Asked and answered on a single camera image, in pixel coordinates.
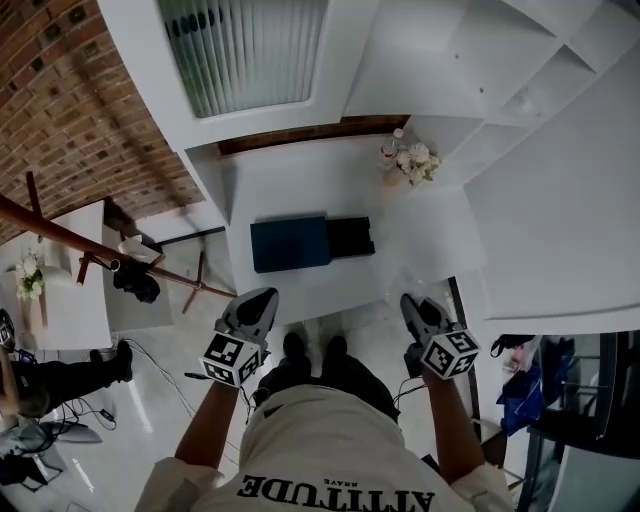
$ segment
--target window blind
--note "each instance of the window blind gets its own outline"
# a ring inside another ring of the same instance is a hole
[[[328,0],[159,3],[197,117],[310,98]]]

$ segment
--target white flowers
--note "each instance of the white flowers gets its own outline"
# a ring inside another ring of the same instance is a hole
[[[409,182],[417,185],[422,180],[433,181],[440,158],[432,154],[426,144],[417,142],[398,153],[397,165],[409,177]]]
[[[42,265],[33,255],[27,255],[16,265],[18,275],[18,298],[21,300],[37,299],[43,291]]]

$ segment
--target leg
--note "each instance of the leg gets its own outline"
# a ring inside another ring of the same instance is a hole
[[[110,361],[64,364],[51,361],[40,366],[50,397],[49,410],[62,403],[108,387],[116,381],[131,380],[131,349],[126,342],[118,344],[118,354]]]
[[[287,334],[283,345],[285,357],[258,384],[258,390],[254,394],[257,406],[279,391],[310,382],[311,361],[304,353],[304,343],[300,336],[295,333]]]
[[[393,421],[398,420],[400,412],[387,387],[365,365],[347,355],[347,342],[341,336],[333,338],[327,347],[320,383],[355,395]]]

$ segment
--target white floor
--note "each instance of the white floor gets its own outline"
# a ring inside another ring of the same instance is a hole
[[[168,269],[195,274],[200,240],[172,244],[165,248]],[[233,289],[231,266],[224,233],[211,235],[204,242],[207,250],[208,269],[205,280],[210,285]],[[210,294],[200,294],[185,316],[180,314],[189,289],[172,284],[169,287],[172,305],[172,327],[148,329],[129,333],[114,333],[114,337],[135,340],[155,359],[157,364],[169,372],[191,407],[197,408],[209,384],[184,377],[184,372],[200,373],[197,357],[204,353],[211,339],[215,320],[224,310],[228,299]],[[442,294],[442,287],[433,287],[433,293]],[[288,328],[300,329],[301,326]],[[282,356],[282,338],[288,328],[270,333],[272,351],[271,364],[277,364]],[[319,343],[342,331],[349,342],[350,353],[364,362],[390,388],[395,396],[400,383],[406,378],[402,356],[412,339],[407,332],[399,309],[385,301],[372,303],[329,317],[311,320],[302,326],[311,343],[311,358],[315,371],[321,356]],[[37,354],[42,360],[43,354]],[[47,359],[57,354],[47,353]],[[73,362],[83,360],[86,353],[61,353],[61,360]],[[483,373],[500,372],[501,363],[483,358],[480,363]],[[168,382],[154,364],[143,354],[134,352],[134,380],[129,384],[114,384],[87,397],[94,409],[111,412],[117,420],[115,431],[101,428],[93,415],[82,418],[101,437],[102,444],[78,445],[56,443],[45,460],[64,469],[64,473],[48,487],[36,494],[13,485],[2,488],[2,492],[24,512],[63,512],[89,510],[91,512],[113,512],[133,510],[153,464],[163,457],[171,456],[190,421],[190,413],[183,405],[173,385]],[[246,385],[252,393],[256,384],[269,369],[269,361]],[[405,384],[404,390],[411,383]],[[470,395],[466,377],[458,382],[465,406],[470,412]],[[482,403],[495,402],[500,385],[480,384]],[[400,426],[407,447],[422,457],[427,453],[435,456],[435,440],[429,397],[426,390],[403,397],[400,409]],[[232,476],[237,471],[237,447],[247,419],[247,407],[239,400],[222,462],[222,471]],[[515,466],[524,462],[519,453]],[[75,504],[84,507],[74,508]]]

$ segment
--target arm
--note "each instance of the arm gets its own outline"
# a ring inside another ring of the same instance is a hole
[[[218,469],[237,399],[237,388],[214,382],[178,445],[176,459]]]
[[[431,398],[440,471],[451,484],[482,466],[484,455],[453,380],[442,380],[428,369],[422,379]]]
[[[9,354],[4,347],[0,347],[0,370],[2,372],[0,412],[3,416],[15,416],[20,412],[18,386],[16,386],[16,377],[11,368]]]

